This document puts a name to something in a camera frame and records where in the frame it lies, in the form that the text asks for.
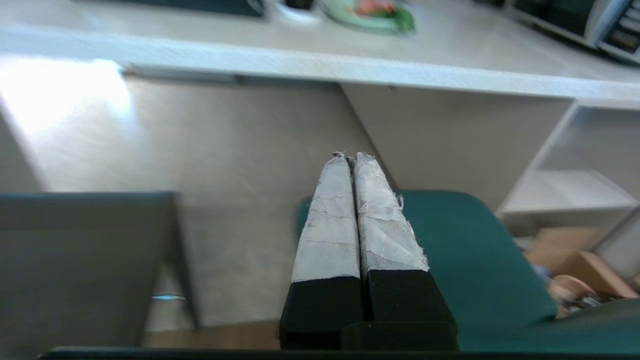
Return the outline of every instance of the green chair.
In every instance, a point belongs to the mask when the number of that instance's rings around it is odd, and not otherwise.
[[[448,191],[397,194],[456,319],[460,350],[640,354],[640,300],[554,320],[556,305],[545,285],[480,200]],[[298,213],[298,235],[309,202]]]

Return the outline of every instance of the kitchen counter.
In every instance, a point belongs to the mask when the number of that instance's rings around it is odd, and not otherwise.
[[[640,69],[469,0],[408,1],[417,33],[94,0],[0,0],[0,51],[171,69],[640,102]]]

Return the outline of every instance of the food on plate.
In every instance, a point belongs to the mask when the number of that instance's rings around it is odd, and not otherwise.
[[[355,8],[348,8],[348,11],[361,16],[393,20],[402,33],[415,31],[413,15],[407,9],[396,6],[393,0],[356,0]]]
[[[365,16],[393,17],[396,14],[396,6],[389,0],[358,0],[355,12]]]

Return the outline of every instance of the chair seat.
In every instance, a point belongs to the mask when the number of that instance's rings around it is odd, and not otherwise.
[[[398,194],[459,328],[519,328],[555,317],[544,284],[480,200],[448,191]],[[464,339],[459,341],[463,348]]]

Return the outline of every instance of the brown box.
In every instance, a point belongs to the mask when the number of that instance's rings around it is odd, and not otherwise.
[[[549,269],[554,275],[571,275],[595,291],[626,298],[638,294],[597,255],[582,251],[598,231],[583,227],[543,229],[536,244],[525,252],[530,263]]]

